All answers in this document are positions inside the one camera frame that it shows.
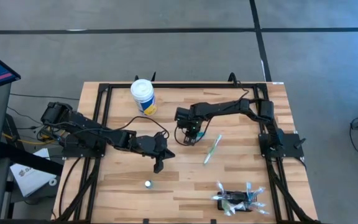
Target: wooden tabletop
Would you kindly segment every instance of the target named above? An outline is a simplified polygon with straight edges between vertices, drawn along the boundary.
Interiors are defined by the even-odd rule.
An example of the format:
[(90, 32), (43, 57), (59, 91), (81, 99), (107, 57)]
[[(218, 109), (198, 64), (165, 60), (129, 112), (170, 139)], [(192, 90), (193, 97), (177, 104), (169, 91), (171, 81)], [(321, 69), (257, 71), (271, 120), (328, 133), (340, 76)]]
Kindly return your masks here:
[[(90, 119), (93, 117), (98, 85), (97, 82), (86, 82), (78, 105), (78, 111)], [(270, 100), (274, 102), (278, 127), (286, 133), (293, 133), (295, 127), (284, 84), (267, 83), (267, 87)], [(219, 103), (238, 100), (244, 91), (241, 88), (155, 88), (154, 91), (157, 112), (151, 118), (169, 130), (168, 148), (176, 157), (165, 160), (163, 171), (154, 174), (153, 159), (121, 152), (109, 146), (105, 157), (101, 159), (91, 222), (142, 223), (144, 218), (148, 218), (151, 223), (209, 223), (211, 219), (217, 219), (218, 223), (274, 223), (266, 164), (260, 155), (257, 140), (258, 123), (241, 114), (217, 116), (209, 125), (203, 140), (195, 146), (181, 146), (173, 138), (176, 126), (173, 117), (178, 106), (189, 108), (203, 101)], [(106, 96), (103, 97), (99, 122)], [(252, 91), (246, 97), (253, 98)], [(107, 126), (123, 126), (138, 115), (130, 89), (113, 89)], [(161, 131), (156, 124), (144, 119), (136, 119), (126, 129), (137, 131), (138, 136), (153, 136)], [(222, 134), (223, 138), (209, 163), (204, 166), (205, 156), (218, 134)], [(181, 131), (177, 136), (183, 139)], [(66, 179), (74, 161), (69, 159), (65, 162), (62, 180)], [(83, 161), (76, 165), (68, 180), (63, 196), (63, 210), (78, 191)], [(283, 163), (290, 193), (307, 215), (317, 219), (305, 168), (294, 159), (284, 159)], [(146, 180), (153, 182), (152, 189), (145, 188)], [(259, 186), (266, 187), (266, 191), (258, 196), (258, 201), (267, 204), (264, 210), (270, 212), (270, 215), (237, 212), (232, 217), (225, 216), (223, 211), (217, 210), (216, 201), (210, 199), (218, 191), (217, 180), (223, 183), (226, 190), (244, 191), (245, 182), (251, 182), (253, 190)], [(63, 181), (60, 182), (58, 195), (62, 185)], [(279, 200), (283, 219), (286, 219), (281, 193)], [(84, 197), (81, 218), (85, 218), (87, 202), (88, 193)], [(53, 209), (56, 214), (58, 203), (59, 197)]]

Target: gray floor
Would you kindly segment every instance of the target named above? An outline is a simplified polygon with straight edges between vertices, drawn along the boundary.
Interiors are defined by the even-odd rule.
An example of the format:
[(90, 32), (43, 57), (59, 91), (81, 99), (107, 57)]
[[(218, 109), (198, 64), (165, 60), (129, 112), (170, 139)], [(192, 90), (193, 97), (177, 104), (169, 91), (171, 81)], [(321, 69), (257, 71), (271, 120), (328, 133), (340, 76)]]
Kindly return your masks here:
[[(358, 0), (256, 0), (262, 28), (358, 27)], [(248, 1), (0, 0), (0, 29), (253, 27)], [(319, 219), (358, 223), (358, 32), (264, 34), (275, 82), (285, 82)], [(12, 92), (79, 97), (84, 81), (262, 81), (255, 34), (0, 35), (0, 58), (22, 75)], [(49, 100), (12, 96), (39, 118)], [(76, 106), (75, 101), (66, 101)], [(31, 121), (16, 116), (18, 126)], [(34, 136), (30, 131), (22, 134)], [(358, 147), (358, 131), (354, 132)], [(53, 199), (18, 204), (15, 218), (48, 218)]]

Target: paper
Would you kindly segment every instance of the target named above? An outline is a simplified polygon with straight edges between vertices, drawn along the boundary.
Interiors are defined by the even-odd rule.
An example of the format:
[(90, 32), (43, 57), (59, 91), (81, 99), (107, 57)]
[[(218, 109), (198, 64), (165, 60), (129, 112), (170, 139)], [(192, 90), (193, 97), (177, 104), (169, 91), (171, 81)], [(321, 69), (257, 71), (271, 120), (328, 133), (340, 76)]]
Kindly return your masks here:
[[(43, 148), (35, 152), (34, 155), (50, 159), (48, 149)], [(23, 197), (28, 197), (36, 190), (44, 186), (50, 179), (56, 178), (56, 175), (42, 172), (31, 167), (14, 164), (11, 166), (11, 171), (16, 179), (16, 182), (22, 192)]]

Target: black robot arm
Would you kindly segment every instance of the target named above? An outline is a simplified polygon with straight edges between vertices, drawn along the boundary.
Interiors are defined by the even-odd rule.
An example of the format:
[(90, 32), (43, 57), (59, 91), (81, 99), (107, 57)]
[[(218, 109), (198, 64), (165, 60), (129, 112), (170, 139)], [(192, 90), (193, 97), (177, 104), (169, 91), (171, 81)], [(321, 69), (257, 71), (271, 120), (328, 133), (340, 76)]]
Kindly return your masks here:
[[(41, 134), (56, 139), (64, 147), (63, 156), (67, 157), (101, 157), (104, 156), (106, 143), (120, 151), (127, 151), (155, 158), (154, 172), (163, 169), (163, 160), (175, 157), (167, 148), (164, 132), (154, 136), (136, 136), (135, 131), (109, 129), (101, 124), (73, 111), (65, 103), (49, 103), (42, 115), (41, 122), (52, 128), (42, 129)], [(65, 138), (53, 129), (69, 133)]]
[[(251, 103), (257, 105), (258, 114), (249, 108)], [(194, 145), (203, 121), (210, 121), (214, 116), (238, 113), (247, 115), (251, 120), (265, 125), (271, 147), (282, 146), (283, 131), (277, 127), (273, 114), (273, 102), (269, 100), (242, 98), (227, 103), (196, 103), (191, 105), (189, 110), (177, 108), (175, 121), (177, 121), (178, 128), (186, 129), (183, 142), (187, 145)]]

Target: wooden plank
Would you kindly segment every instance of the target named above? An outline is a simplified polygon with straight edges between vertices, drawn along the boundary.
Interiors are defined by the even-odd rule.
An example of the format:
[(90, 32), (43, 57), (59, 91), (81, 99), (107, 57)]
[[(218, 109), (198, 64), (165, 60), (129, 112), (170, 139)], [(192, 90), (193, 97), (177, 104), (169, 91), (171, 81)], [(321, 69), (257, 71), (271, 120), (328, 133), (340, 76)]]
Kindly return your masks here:
[[(88, 82), (83, 87), (78, 111), (88, 118), (93, 116), (98, 85), (97, 82)], [(267, 83), (267, 86), (269, 97), (275, 103), (275, 119), (278, 126), (286, 133), (292, 133), (295, 126), (284, 85)], [(166, 160), (164, 170), (154, 174), (153, 159), (117, 151), (109, 146), (101, 160), (92, 222), (140, 223), (143, 218), (149, 218), (152, 223), (209, 223), (210, 219), (217, 219), (218, 223), (275, 223), (266, 164), (260, 156), (257, 140), (257, 123), (240, 114), (219, 116), (212, 120), (207, 135), (196, 146), (181, 146), (173, 138), (173, 130), (176, 127), (173, 116), (178, 106), (189, 108), (191, 104), (200, 101), (219, 103), (237, 100), (242, 94), (243, 90), (232, 88), (156, 88), (158, 110), (152, 118), (169, 130), (168, 148), (176, 157)], [(253, 98), (254, 95), (250, 91), (246, 97)], [(99, 122), (105, 98), (104, 94), (98, 116)], [(129, 89), (114, 89), (108, 126), (123, 126), (139, 115)], [(139, 136), (154, 135), (160, 131), (157, 125), (144, 119), (135, 120), (127, 129), (136, 130)], [(214, 156), (204, 166), (204, 158), (218, 134), (222, 134), (223, 138)], [(180, 131), (177, 136), (178, 139), (183, 139), (183, 133)], [(74, 159), (65, 162), (62, 180), (66, 178), (73, 162)], [(68, 180), (63, 207), (68, 206), (78, 190), (82, 166), (83, 159), (74, 168)], [(305, 168), (294, 159), (285, 159), (284, 166), (291, 194), (310, 217), (317, 218)], [(152, 189), (145, 188), (146, 180), (153, 181)], [(247, 181), (253, 183), (254, 189), (259, 186), (266, 187), (266, 192), (259, 195), (258, 200), (267, 204), (265, 210), (271, 215), (239, 212), (232, 217), (225, 216), (222, 211), (216, 209), (216, 202), (210, 200), (218, 191), (217, 180), (220, 180), (228, 190), (244, 190)], [(61, 190), (62, 184), (59, 186), (58, 195)], [(56, 214), (58, 203), (57, 198), (53, 209)], [(86, 196), (83, 201), (82, 218), (85, 217), (87, 204)], [(285, 218), (281, 195), (280, 206)]]

